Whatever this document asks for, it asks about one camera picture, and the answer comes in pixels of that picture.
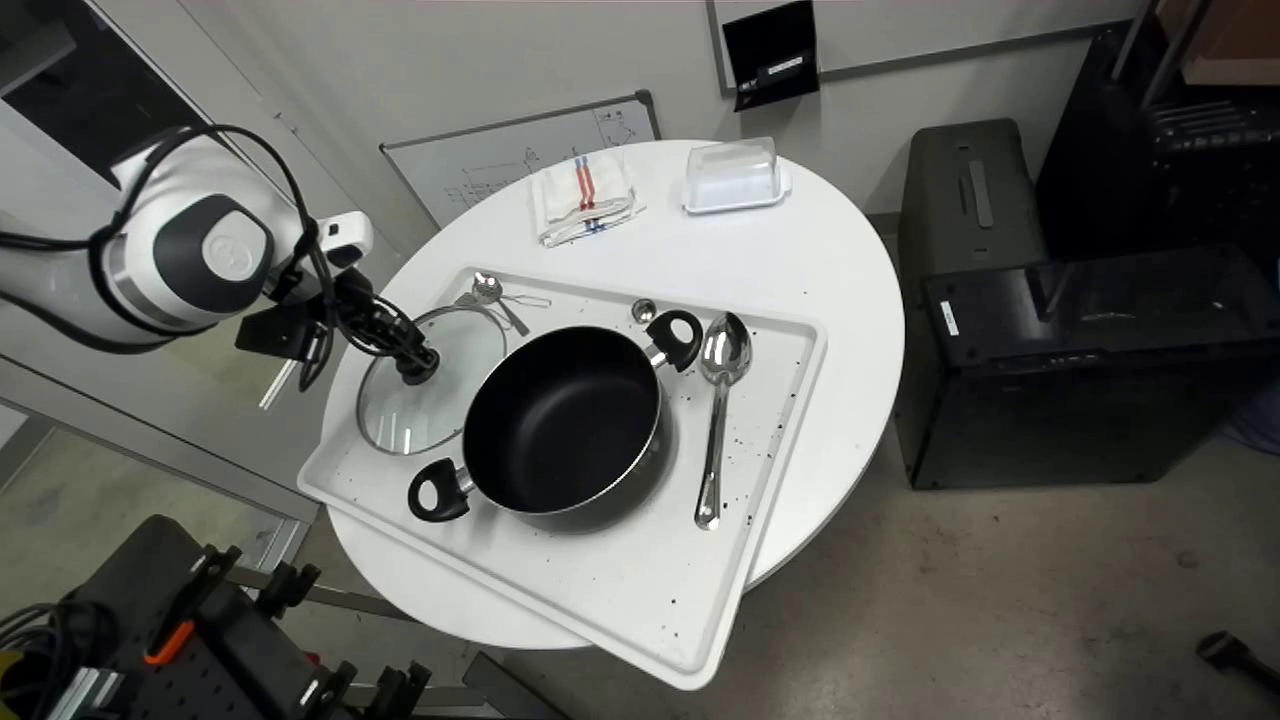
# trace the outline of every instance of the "black frying pan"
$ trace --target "black frying pan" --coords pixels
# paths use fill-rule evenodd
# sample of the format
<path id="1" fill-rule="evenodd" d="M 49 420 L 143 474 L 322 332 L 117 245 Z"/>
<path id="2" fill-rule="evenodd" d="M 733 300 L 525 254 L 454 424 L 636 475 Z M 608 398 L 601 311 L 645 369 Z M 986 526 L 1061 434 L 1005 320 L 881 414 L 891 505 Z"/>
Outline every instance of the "black frying pan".
<path id="1" fill-rule="evenodd" d="M 608 329 L 548 332 L 512 354 L 475 392 L 466 424 L 471 484 L 512 514 L 603 510 L 621 484 L 636 484 L 665 453 L 662 364 L 683 374 L 706 339 L 690 311 L 650 323 L 651 354 Z M 443 526 L 470 514 L 454 461 L 429 466 L 408 484 L 408 510 Z"/>

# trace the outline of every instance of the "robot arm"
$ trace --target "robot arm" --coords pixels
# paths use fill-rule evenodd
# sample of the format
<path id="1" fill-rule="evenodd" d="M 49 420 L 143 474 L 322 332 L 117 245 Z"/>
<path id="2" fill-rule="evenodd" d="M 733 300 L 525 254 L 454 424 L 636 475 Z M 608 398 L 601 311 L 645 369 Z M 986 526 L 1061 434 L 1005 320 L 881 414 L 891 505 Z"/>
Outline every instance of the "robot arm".
<path id="1" fill-rule="evenodd" d="M 105 354 L 196 335 L 270 297 L 288 310 L 260 311 L 275 315 L 275 329 L 294 323 L 304 335 L 340 329 L 355 350 L 398 356 L 424 379 L 438 354 L 347 267 L 374 249 L 370 217 L 347 211 L 322 229 L 294 178 L 284 201 L 221 144 L 229 131 L 240 128 L 193 128 L 117 165 L 124 201 L 93 241 L 0 233 L 0 297 Z"/>

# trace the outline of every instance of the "white round table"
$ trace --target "white round table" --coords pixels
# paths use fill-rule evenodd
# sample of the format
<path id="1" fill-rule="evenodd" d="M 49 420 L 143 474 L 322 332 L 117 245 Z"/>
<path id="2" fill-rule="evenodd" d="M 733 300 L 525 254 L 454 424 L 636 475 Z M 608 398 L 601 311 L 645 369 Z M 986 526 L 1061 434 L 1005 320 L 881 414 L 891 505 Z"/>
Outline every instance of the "white round table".
<path id="1" fill-rule="evenodd" d="M 829 356 L 754 566 L 754 586 L 761 586 L 838 516 L 870 467 L 899 384 L 903 310 L 876 229 L 829 181 L 780 160 L 791 178 L 791 196 L 780 209 L 683 217 L 677 193 L 690 147 L 701 144 L 621 147 L 645 193 L 645 211 L 559 249 L 535 245 L 527 181 L 518 181 L 422 249 L 386 297 L 422 315 L 466 267 L 519 267 L 525 278 L 556 267 L 596 284 L 608 278 L 615 294 L 690 297 L 706 310 L 804 310 L 823 329 Z M 359 369 L 345 354 L 326 427 L 340 424 L 338 398 L 359 387 Z M 378 594 L 448 635 L 492 649 L 584 649 L 582 635 L 429 566 L 338 510 L 331 530 Z"/>

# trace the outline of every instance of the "pan handle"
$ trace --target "pan handle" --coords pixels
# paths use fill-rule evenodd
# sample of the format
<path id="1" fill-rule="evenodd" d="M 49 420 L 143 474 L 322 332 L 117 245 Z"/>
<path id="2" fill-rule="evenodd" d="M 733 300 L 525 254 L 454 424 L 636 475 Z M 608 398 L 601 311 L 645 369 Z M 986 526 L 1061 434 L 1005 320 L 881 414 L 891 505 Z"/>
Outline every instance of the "pan handle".
<path id="1" fill-rule="evenodd" d="M 413 475 L 408 514 L 424 526 L 448 526 L 470 516 L 470 494 L 454 461 L 438 461 Z"/>
<path id="2" fill-rule="evenodd" d="M 677 374 L 683 374 L 698 354 L 706 350 L 706 323 L 691 311 L 662 311 L 650 323 L 650 339 L 662 354 L 665 364 L 672 364 Z"/>

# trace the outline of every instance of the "metal spoon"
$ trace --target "metal spoon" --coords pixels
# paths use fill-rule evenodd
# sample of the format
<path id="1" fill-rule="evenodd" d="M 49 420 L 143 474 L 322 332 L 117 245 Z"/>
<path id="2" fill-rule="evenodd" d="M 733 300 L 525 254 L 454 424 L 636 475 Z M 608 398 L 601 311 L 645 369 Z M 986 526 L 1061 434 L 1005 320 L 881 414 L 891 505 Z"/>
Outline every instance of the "metal spoon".
<path id="1" fill-rule="evenodd" d="M 488 274 L 471 274 L 471 294 L 488 306 L 497 306 L 510 323 L 527 335 L 527 323 L 504 306 L 504 281 L 500 278 L 488 278 Z"/>
<path id="2" fill-rule="evenodd" d="M 754 369 L 754 332 L 740 315 L 726 311 L 708 329 L 701 369 L 706 369 L 706 379 L 716 387 L 716 404 L 713 404 L 706 484 L 698 494 L 691 520 L 701 530 L 713 530 L 722 520 L 722 456 L 726 456 L 728 387 L 743 379 Z"/>

